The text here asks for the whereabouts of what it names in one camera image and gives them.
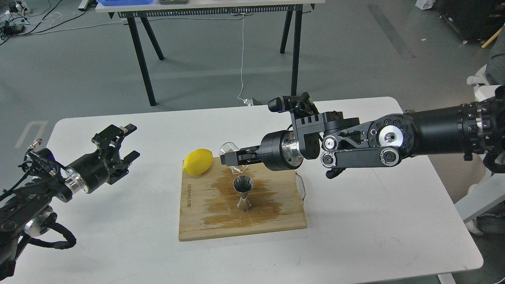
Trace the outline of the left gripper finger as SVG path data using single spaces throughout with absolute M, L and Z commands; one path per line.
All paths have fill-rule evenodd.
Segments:
M 110 163 L 110 183 L 114 184 L 119 181 L 121 178 L 126 176 L 129 173 L 129 167 L 133 163 L 133 161 L 140 157 L 140 153 L 137 151 L 132 151 L 128 155 L 124 157 L 124 159 L 120 159 L 119 155 L 118 160 L 114 160 Z
M 131 123 L 124 127 L 109 125 L 103 131 L 96 133 L 91 141 L 96 145 L 101 158 L 119 158 L 124 138 L 136 130 L 137 126 Z

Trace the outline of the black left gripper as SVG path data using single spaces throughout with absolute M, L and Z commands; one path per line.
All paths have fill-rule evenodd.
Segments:
M 265 135 L 258 148 L 258 158 L 272 171 L 294 170 L 303 162 L 293 131 L 276 131 Z

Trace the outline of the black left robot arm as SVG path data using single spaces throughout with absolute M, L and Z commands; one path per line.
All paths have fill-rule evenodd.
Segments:
M 32 176 L 33 180 L 1 194 L 1 279 L 14 275 L 17 259 L 28 244 L 60 250 L 74 247 L 76 238 L 57 223 L 52 200 L 69 202 L 78 192 L 90 194 L 125 177 L 140 154 L 132 151 L 122 159 L 119 150 L 136 129 L 133 124 L 108 126 L 92 138 L 96 150 L 68 166 L 56 162 L 47 148 L 37 151 L 41 140 L 28 147 L 20 167 L 23 179 Z M 198 149 L 184 160 L 180 241 L 307 227 L 293 167 L 275 173 L 256 161 L 227 168 L 224 158 L 225 154 L 213 157 L 210 151 Z

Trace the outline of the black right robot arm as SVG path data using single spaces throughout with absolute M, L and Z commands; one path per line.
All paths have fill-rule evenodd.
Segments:
M 292 130 L 265 135 L 260 145 L 220 155 L 227 166 L 263 163 L 272 171 L 297 169 L 303 160 L 320 158 L 335 178 L 347 168 L 393 167 L 407 157 L 463 153 L 485 154 L 484 165 L 503 173 L 496 163 L 504 151 L 504 86 L 494 97 L 430 111 L 389 114 L 360 123 L 342 112 L 319 112 L 307 92 L 272 99 L 271 112 L 289 112 Z

